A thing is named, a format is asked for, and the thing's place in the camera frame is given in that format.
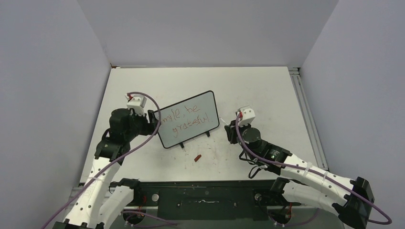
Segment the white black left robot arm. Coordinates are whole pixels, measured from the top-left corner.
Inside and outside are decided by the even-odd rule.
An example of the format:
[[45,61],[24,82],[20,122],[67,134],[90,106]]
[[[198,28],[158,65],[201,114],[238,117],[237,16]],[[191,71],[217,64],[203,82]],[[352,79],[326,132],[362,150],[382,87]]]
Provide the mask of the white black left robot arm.
[[55,229],[105,229],[107,222],[101,212],[105,193],[124,158],[132,152],[131,141],[147,136],[148,141],[160,126],[153,110],[144,114],[134,108],[119,108],[111,113],[109,128],[103,133],[96,146],[96,152],[89,177],[83,188],[74,197],[74,206],[63,221],[55,222]]

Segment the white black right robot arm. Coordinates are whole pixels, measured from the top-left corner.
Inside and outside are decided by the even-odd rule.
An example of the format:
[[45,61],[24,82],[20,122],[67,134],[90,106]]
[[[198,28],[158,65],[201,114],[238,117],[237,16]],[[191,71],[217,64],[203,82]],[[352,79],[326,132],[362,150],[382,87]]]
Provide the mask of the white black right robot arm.
[[224,127],[230,144],[239,144],[240,160],[278,175],[270,198],[276,204],[293,202],[330,212],[353,229],[364,229],[374,206],[368,180],[341,177],[306,162],[290,151],[263,140],[260,131],[250,124]]

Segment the black framed whiteboard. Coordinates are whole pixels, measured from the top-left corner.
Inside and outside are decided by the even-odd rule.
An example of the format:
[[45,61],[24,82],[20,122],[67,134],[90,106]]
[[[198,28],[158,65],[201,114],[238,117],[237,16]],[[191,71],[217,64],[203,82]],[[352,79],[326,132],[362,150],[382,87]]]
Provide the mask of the black framed whiteboard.
[[175,104],[155,111],[161,115],[158,130],[163,148],[168,149],[199,136],[210,135],[210,131],[220,125],[219,115],[213,91],[195,95]]

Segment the red marker cap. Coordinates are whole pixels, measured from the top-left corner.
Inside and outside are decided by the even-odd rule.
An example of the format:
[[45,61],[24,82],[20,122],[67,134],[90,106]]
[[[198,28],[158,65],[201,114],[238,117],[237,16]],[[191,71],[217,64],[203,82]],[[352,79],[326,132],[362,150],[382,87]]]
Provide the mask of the red marker cap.
[[202,157],[202,155],[199,154],[199,155],[194,159],[194,162],[197,162],[201,157]]

